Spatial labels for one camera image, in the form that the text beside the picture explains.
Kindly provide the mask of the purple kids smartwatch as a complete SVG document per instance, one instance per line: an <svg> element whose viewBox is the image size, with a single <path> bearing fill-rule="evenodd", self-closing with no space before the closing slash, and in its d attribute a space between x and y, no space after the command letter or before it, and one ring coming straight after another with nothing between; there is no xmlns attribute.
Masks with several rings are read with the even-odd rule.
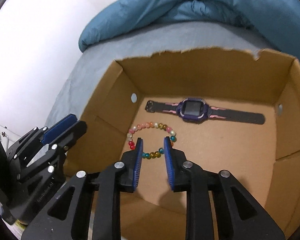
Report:
<svg viewBox="0 0 300 240"><path fill-rule="evenodd" d="M149 100L145 110L149 113L167 113L177 115L185 122L201 124L206 120L223 120L246 124L262 125L265 117L261 113L237 111L208 105L200 98L185 98L179 103L157 102Z"/></svg>

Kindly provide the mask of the brown cardboard box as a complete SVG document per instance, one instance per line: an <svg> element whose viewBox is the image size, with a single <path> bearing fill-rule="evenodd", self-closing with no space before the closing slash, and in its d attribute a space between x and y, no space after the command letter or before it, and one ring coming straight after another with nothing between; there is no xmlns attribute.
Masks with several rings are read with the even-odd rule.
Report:
<svg viewBox="0 0 300 240"><path fill-rule="evenodd" d="M111 60L97 81L84 67L76 77L85 135L68 152L69 176L102 171L129 150L128 130L166 124L175 148L203 169L230 171L289 237L300 225L300 62L274 50L258 56L221 48L160 52ZM221 120L184 122L148 113L148 100L202 98L209 105L262 113L262 125Z"/></svg>

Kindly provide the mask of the teal blue duvet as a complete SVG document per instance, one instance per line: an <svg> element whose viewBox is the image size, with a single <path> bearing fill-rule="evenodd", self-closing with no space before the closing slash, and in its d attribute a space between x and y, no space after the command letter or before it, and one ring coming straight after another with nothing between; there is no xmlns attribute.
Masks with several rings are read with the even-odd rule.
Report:
<svg viewBox="0 0 300 240"><path fill-rule="evenodd" d="M152 23L210 21L251 29L300 60L300 0L117 0L83 29L78 47Z"/></svg>

